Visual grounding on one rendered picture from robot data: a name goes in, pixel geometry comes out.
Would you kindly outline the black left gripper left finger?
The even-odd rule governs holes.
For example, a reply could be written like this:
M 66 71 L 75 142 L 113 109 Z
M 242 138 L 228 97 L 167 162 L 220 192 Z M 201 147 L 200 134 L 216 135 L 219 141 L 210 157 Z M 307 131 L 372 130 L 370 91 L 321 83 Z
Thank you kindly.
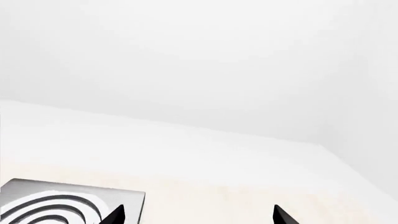
M 101 224 L 124 224 L 125 210 L 124 205 L 119 205 L 106 218 L 101 221 Z

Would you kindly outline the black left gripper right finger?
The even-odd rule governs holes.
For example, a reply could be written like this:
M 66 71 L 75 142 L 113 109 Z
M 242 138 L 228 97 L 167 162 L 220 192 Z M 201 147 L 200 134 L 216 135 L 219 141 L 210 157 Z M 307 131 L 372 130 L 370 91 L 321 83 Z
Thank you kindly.
M 272 214 L 274 224 L 299 224 L 292 216 L 290 216 L 283 208 L 274 205 Z

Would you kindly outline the silver induction cooktop with rings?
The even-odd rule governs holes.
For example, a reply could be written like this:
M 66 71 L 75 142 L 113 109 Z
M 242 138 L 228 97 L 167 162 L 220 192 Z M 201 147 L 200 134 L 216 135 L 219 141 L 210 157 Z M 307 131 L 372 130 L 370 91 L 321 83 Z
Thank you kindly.
M 11 179 L 0 188 L 0 224 L 101 224 L 124 205 L 124 224 L 139 224 L 145 192 Z

